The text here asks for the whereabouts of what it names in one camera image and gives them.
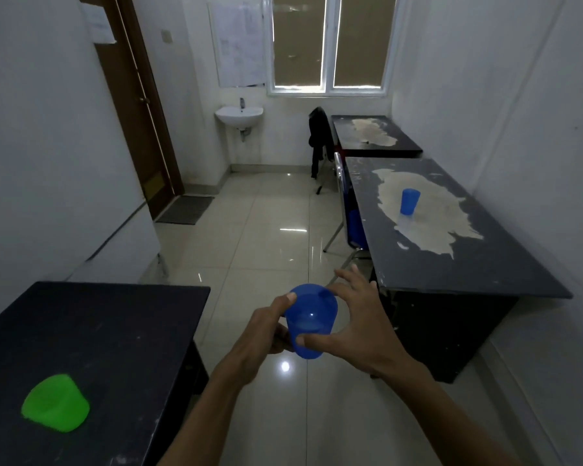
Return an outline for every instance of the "black jacket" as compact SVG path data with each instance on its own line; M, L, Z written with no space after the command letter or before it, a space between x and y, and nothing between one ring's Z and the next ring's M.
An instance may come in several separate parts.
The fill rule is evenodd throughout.
M333 135L328 124L328 117L323 109L317 107L309 115L309 145L313 148L313 162L311 164L311 178L318 177L319 161L323 160L322 149L326 145L328 160L334 160Z

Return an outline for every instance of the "door frame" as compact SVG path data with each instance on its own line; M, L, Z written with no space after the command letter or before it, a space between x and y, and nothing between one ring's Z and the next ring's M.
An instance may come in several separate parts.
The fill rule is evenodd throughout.
M142 38L142 32L140 31L136 9L132 0L115 0L115 2L124 22L125 32L132 48L146 98L149 100L149 111L151 111L155 133L160 142L162 159L168 172L168 179L170 179L173 194L175 196L183 195L185 189L181 179L181 173L177 166L175 150L173 149L171 136L166 125L166 117L164 116L162 102L158 95L158 88L155 85L154 72L149 63L149 56L145 47L145 41Z

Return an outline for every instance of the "blue plastic cup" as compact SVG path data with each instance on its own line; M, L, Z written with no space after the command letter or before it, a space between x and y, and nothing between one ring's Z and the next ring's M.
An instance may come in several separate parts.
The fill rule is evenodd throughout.
M402 191L402 205L400 206L400 212L405 216L412 216L412 213L417 207L419 202L419 196L421 191L414 188L406 188Z
M313 360L322 352L296 345L296 337L300 334L329 335L337 317L337 299L318 284L301 284L291 291L297 296L296 302L285 312L291 343L301 358Z

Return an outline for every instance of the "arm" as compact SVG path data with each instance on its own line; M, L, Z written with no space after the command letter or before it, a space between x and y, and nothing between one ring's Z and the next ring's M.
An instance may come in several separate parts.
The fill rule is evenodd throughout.
M350 324L329 336L298 336L296 343L331 353L382 378L414 414L443 465L518 465L467 417L429 370L406 352L382 309L375 282L368 283L356 265L351 272L335 273L350 283L328 287L347 302Z
M279 319L296 301L294 293L257 309L231 352L218 363L201 398L158 466L216 466L223 453L231 415L242 388L250 383L268 353L293 351Z

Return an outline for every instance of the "window frame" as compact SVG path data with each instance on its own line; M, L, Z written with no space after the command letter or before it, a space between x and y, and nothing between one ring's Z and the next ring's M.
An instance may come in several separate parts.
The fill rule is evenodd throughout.
M274 82L274 18L272 0L262 0L264 19L265 69L266 89L270 96L292 97L327 97L327 96L367 96L383 97L389 92L389 84L395 65L398 46L398 37L403 25L406 0L396 0L393 12L394 22L391 26L391 37L387 49L387 61L382 74L380 87L335 87L334 73L337 59L337 39L339 37L339 18L341 14L341 0L326 0L324 13L325 30L322 40L322 71L321 84L317 86L276 86Z

